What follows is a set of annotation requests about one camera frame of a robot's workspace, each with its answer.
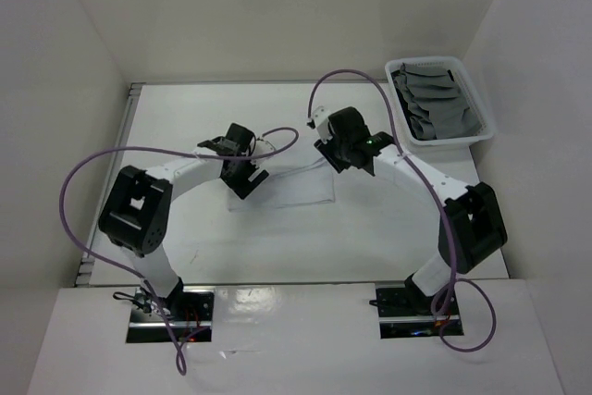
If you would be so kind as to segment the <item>white skirt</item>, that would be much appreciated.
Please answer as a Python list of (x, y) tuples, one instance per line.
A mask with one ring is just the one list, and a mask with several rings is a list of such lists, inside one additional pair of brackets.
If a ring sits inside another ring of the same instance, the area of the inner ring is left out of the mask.
[(228, 194), (229, 212), (274, 210), (335, 202), (333, 169), (319, 159), (307, 166), (270, 167), (269, 177), (246, 198)]

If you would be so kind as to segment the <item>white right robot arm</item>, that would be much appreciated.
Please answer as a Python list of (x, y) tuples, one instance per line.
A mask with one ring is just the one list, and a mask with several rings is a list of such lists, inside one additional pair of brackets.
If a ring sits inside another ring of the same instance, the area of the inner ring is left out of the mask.
[(384, 131), (372, 134), (361, 113), (317, 107), (307, 125), (316, 130), (316, 150), (337, 171), (351, 167), (426, 198), (438, 209), (438, 249), (404, 281), (405, 303), (417, 315), (439, 310), (438, 294), (466, 275), (508, 240), (494, 190), (470, 185), (406, 152)]

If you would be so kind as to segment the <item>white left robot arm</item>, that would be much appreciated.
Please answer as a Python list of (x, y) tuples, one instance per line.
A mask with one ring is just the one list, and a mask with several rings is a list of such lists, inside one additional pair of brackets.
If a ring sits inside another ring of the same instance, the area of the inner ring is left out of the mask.
[(217, 179), (245, 199), (268, 177), (250, 159), (255, 148), (254, 133), (233, 123), (224, 136), (199, 143), (189, 157), (147, 169), (126, 166), (117, 174), (99, 217), (99, 229), (148, 280), (152, 287), (143, 284), (144, 291), (153, 295), (151, 309), (161, 319), (176, 319), (189, 309), (182, 279), (163, 246), (171, 204)]

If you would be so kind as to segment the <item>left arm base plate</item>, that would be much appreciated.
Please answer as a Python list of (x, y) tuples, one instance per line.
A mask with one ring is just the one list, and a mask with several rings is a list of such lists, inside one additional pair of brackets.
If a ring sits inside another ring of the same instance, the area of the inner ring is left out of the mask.
[[(187, 288), (181, 308), (172, 314), (165, 310), (176, 341), (210, 342), (215, 294), (212, 289)], [(144, 289), (137, 288), (132, 294), (115, 292), (115, 299), (132, 304), (126, 342), (148, 344), (170, 342), (165, 323), (158, 307)]]

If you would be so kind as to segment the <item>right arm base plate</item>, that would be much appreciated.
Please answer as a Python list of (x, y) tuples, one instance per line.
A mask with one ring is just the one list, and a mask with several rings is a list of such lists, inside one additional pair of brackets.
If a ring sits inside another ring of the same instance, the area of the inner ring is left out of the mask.
[(446, 336), (463, 335), (463, 323), (455, 297), (452, 297), (446, 314), (435, 318), (429, 304), (426, 309), (412, 304), (401, 283), (378, 285), (375, 293), (369, 304), (376, 308), (381, 339), (437, 337), (442, 327)]

